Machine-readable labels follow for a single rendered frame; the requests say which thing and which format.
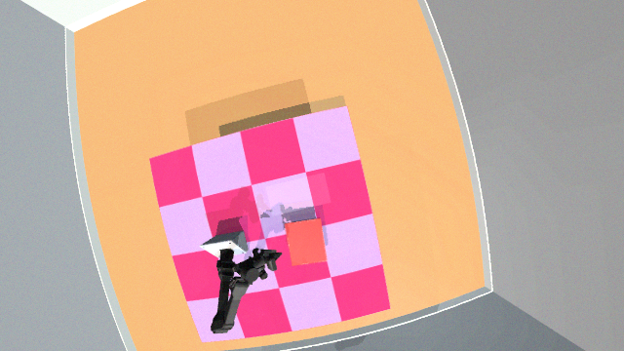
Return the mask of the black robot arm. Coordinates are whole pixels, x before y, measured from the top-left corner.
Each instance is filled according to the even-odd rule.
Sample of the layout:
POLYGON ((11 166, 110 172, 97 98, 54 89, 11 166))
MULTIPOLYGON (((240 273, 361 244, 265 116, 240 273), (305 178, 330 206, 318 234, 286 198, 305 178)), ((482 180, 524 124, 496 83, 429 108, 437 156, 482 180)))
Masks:
POLYGON ((242 296, 259 277, 261 280, 268 277, 265 265, 256 269, 248 259, 236 264, 233 261, 234 252, 231 248, 219 250, 220 260, 216 261, 216 268, 221 282, 217 312, 210 327, 214 334, 227 333, 233 329, 242 296), (234 276, 234 272, 237 272, 241 277, 234 276), (230 298, 229 289, 231 291, 230 298))

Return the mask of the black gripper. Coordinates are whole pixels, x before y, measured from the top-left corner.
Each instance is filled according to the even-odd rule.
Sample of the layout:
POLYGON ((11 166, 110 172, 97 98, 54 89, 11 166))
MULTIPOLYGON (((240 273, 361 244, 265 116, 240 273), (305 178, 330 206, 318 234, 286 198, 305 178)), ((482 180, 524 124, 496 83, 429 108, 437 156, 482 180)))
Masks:
POLYGON ((276 260, 278 259, 278 257, 282 255, 282 252, 276 253, 277 250, 262 250, 262 249, 260 249, 260 252, 258 251, 259 251, 258 248, 254 249, 253 257, 249 256, 249 261, 251 265, 257 269, 258 267, 264 266, 266 263, 265 266, 267 266, 269 270, 276 271, 277 270, 276 260))

